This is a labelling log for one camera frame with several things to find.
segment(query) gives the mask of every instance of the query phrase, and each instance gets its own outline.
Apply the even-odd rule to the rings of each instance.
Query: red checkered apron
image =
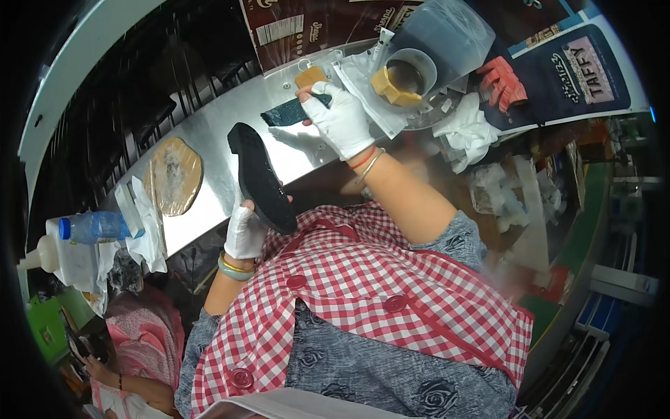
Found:
[[[273,231],[257,274],[222,316],[193,381],[193,415],[217,400],[283,387],[300,297],[356,335],[505,371],[518,388],[533,316],[477,273],[409,242],[375,203],[320,206]]]

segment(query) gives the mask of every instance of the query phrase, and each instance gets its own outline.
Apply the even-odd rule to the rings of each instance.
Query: red string bracelet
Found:
[[[359,161],[357,165],[355,165],[355,166],[351,166],[352,170],[355,169],[355,168],[357,168],[357,167],[359,167],[361,164],[367,162],[368,160],[370,160],[370,157],[372,157],[374,153],[375,153],[375,147],[373,147],[372,151],[370,152],[370,154],[368,154],[368,155],[366,156],[365,159]]]

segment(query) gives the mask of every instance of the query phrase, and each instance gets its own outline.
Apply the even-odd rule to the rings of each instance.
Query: silver bangle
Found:
[[[358,177],[358,179],[356,179],[356,182],[354,182],[354,185],[357,185],[357,184],[361,183],[363,181],[363,179],[365,179],[365,176],[367,176],[368,173],[370,172],[370,169],[373,168],[373,165],[375,164],[375,162],[377,161],[379,156],[381,156],[382,154],[384,154],[386,152],[386,149],[384,147],[380,147],[379,149],[381,150],[381,153],[377,154],[375,156],[375,158],[373,158],[373,160],[370,162],[370,164],[365,169],[365,171]]]

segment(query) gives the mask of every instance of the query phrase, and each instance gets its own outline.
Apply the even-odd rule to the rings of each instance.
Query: person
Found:
[[[331,95],[330,108],[312,93]],[[509,417],[533,319],[479,274],[486,247],[476,223],[374,145],[356,97],[325,82],[296,95],[304,124],[375,200],[319,206],[286,236],[268,233],[253,202],[235,206],[186,344],[177,409]],[[221,416],[228,401],[247,413]]]
[[[181,316],[170,299],[144,284],[138,296],[124,292],[105,312],[115,357],[107,365],[80,359],[90,375],[89,410],[108,419],[181,418],[174,408],[184,352]]]

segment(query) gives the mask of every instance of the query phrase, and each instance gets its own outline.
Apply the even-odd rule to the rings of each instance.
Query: white squeeze bottle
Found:
[[[38,246],[25,255],[25,259],[19,260],[18,269],[28,270],[41,267],[45,272],[52,273],[58,269],[58,253],[56,243],[51,236],[42,236]]]
[[[62,240],[59,234],[60,217],[46,221],[46,235],[38,241],[37,248],[21,259],[17,269],[41,267],[53,273],[65,286],[74,286],[83,292],[94,292],[98,276],[98,251],[96,245]]]

